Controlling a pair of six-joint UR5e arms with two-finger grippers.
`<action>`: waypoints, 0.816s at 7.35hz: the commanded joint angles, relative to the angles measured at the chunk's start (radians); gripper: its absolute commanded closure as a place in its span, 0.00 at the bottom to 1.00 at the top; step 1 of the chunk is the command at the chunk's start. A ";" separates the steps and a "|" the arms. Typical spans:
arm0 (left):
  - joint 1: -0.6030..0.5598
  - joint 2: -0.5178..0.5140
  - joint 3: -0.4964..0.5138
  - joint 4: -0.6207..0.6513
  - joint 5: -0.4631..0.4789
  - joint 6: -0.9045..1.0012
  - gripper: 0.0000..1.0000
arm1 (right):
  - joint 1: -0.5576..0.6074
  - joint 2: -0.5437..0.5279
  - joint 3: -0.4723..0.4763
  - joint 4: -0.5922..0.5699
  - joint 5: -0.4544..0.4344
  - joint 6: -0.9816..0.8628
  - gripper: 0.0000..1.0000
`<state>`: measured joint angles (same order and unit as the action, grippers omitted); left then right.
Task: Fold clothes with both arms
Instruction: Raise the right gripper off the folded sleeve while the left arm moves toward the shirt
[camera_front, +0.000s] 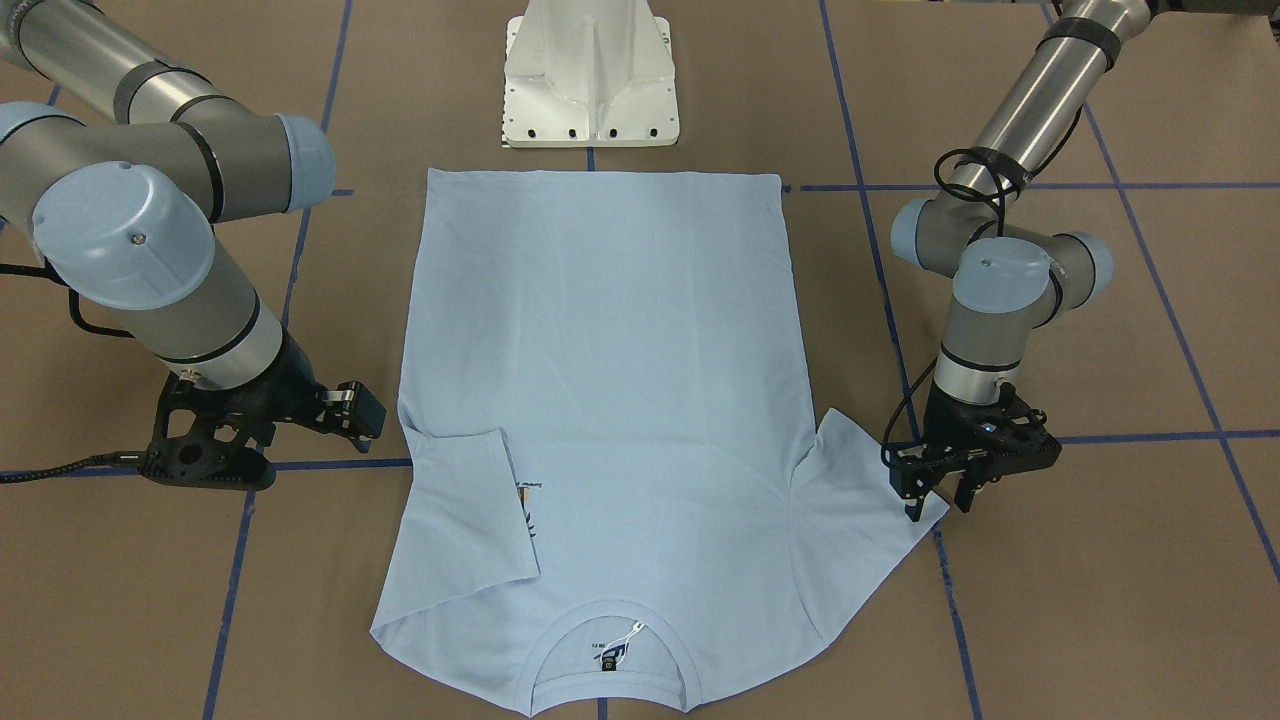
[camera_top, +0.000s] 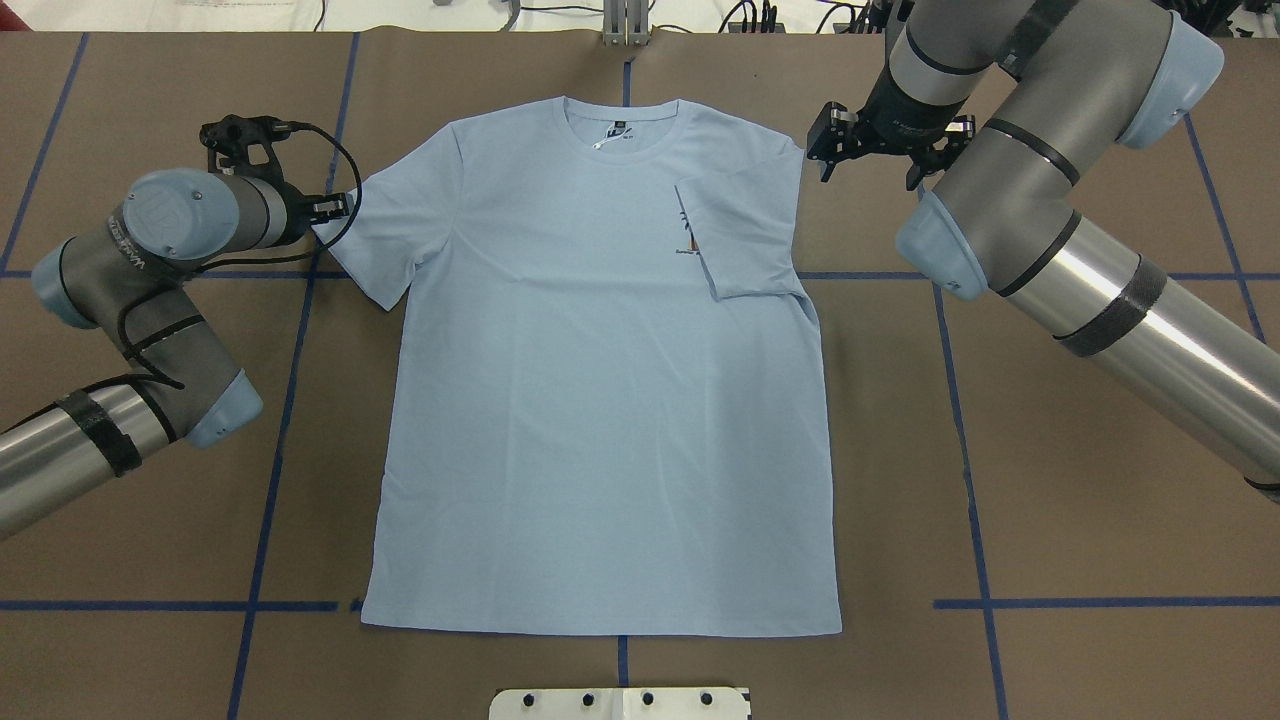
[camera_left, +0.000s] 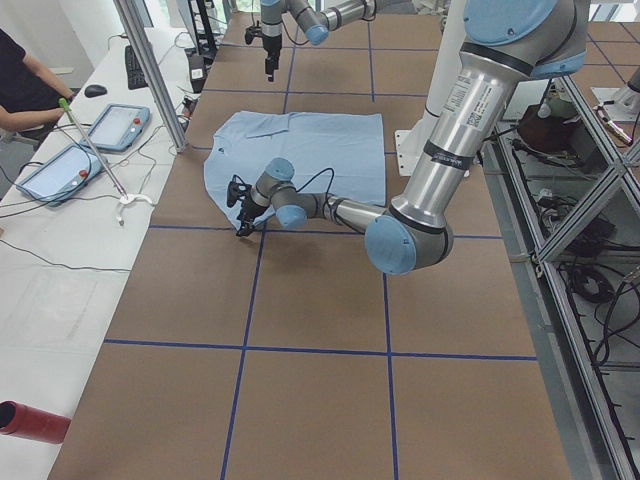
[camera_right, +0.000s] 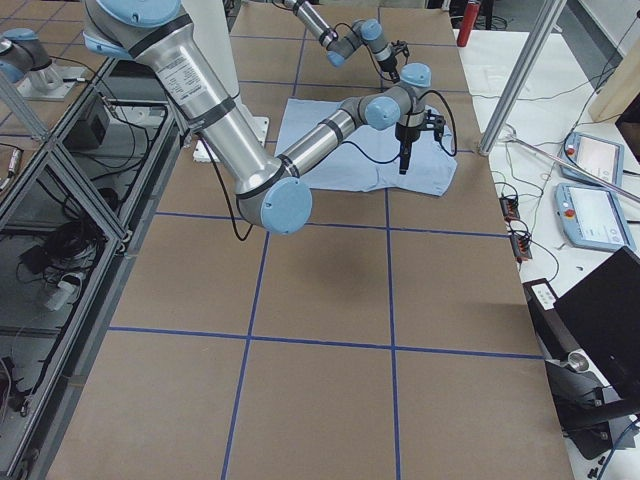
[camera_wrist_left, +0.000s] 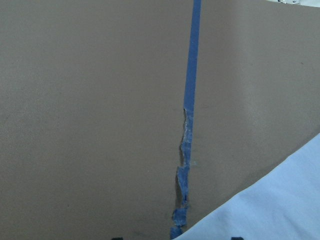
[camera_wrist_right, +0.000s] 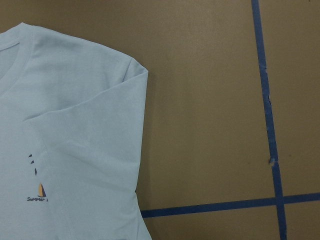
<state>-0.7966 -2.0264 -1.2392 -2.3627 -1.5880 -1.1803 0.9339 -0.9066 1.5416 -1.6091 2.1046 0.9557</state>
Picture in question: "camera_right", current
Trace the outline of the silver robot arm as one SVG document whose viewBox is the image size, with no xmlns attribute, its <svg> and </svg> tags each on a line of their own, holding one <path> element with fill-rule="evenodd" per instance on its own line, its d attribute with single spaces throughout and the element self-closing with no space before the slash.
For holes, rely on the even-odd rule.
<svg viewBox="0 0 640 480">
<path fill-rule="evenodd" d="M 271 1 L 271 4 L 298 18 L 326 50 L 327 59 L 334 67 L 341 67 L 360 47 L 365 47 L 382 80 L 400 81 L 397 56 L 408 59 L 408 45 L 401 40 L 389 41 L 377 19 L 359 19 L 351 24 L 331 26 L 311 1 Z"/>
<path fill-rule="evenodd" d="M 425 108 L 431 71 L 409 63 L 394 71 L 383 93 L 352 97 L 278 156 L 253 133 L 194 39 L 194 24 L 178 1 L 87 1 L 85 44 L 105 56 L 149 67 L 189 128 L 211 148 L 235 180 L 238 212 L 273 234 L 292 234 L 312 211 L 312 194 L 301 177 L 363 125 L 394 126 L 406 170 L 411 145 L 432 125 Z"/>
</svg>

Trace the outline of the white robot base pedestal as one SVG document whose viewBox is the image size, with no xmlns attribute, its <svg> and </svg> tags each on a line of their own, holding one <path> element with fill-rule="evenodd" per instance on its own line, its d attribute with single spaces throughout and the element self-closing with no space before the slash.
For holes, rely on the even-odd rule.
<svg viewBox="0 0 640 480">
<path fill-rule="evenodd" d="M 242 100 L 223 2 L 184 0 L 182 6 L 194 23 L 194 40 L 197 46 L 226 91 L 235 99 L 238 110 L 251 127 L 254 136 L 264 145 L 269 118 L 254 116 Z"/>
</svg>

